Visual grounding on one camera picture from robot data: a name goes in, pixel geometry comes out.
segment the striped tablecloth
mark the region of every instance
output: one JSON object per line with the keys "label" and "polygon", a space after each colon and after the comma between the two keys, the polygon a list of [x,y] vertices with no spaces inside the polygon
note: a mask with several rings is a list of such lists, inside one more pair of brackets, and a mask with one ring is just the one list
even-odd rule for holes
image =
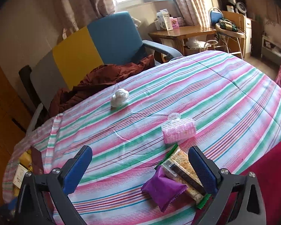
{"label": "striped tablecloth", "polygon": [[[130,97],[111,109],[115,89]],[[69,195],[87,224],[190,224],[195,209],[182,194],[164,213],[141,186],[171,149],[161,126],[170,113],[196,121],[197,134],[184,151],[198,145],[219,168],[240,173],[281,141],[281,88],[250,64],[227,53],[206,51],[130,77],[48,120],[15,147],[3,179],[12,198],[20,154],[34,145],[44,169],[62,167],[83,145],[93,160]],[[55,220],[62,224],[56,213]]]}

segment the window sill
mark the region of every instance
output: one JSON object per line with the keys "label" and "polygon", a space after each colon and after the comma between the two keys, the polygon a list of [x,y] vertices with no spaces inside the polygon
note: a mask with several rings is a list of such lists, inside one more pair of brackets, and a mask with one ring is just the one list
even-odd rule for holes
{"label": "window sill", "polygon": [[167,0],[128,0],[118,3],[116,5],[116,11],[122,11],[130,7],[141,5],[143,3],[157,2],[157,1],[167,1]]}

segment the metal bolt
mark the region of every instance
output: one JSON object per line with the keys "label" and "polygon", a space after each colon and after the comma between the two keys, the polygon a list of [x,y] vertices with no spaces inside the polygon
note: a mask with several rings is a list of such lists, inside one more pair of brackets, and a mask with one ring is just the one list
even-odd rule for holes
{"label": "metal bolt", "polygon": [[226,168],[222,168],[220,170],[220,172],[221,172],[221,174],[226,174],[226,175],[229,173],[228,169],[226,169]]}
{"label": "metal bolt", "polygon": [[253,173],[253,172],[249,172],[249,176],[250,176],[251,178],[254,178],[254,177],[256,177],[256,174]]}
{"label": "metal bolt", "polygon": [[25,177],[30,177],[31,176],[31,172],[26,172],[25,173]]}
{"label": "metal bolt", "polygon": [[52,173],[53,174],[59,174],[61,172],[61,170],[59,169],[59,168],[54,168],[53,170],[52,170]]}

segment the brown cloth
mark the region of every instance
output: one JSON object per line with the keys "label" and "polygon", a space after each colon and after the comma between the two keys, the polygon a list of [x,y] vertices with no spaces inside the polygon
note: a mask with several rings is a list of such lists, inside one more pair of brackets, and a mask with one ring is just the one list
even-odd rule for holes
{"label": "brown cloth", "polygon": [[154,67],[154,65],[154,56],[149,55],[143,58],[139,64],[107,64],[93,69],[70,92],[66,89],[59,89],[51,101],[49,118],[64,112],[109,86]]}

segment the purple wrapper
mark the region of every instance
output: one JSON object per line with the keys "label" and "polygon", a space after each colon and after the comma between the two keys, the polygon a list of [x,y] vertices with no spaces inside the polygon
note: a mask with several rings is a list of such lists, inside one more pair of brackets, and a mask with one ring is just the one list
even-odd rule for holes
{"label": "purple wrapper", "polygon": [[159,206],[160,211],[164,212],[169,204],[186,189],[185,184],[167,178],[159,166],[153,177],[142,186],[141,191],[148,193]]}

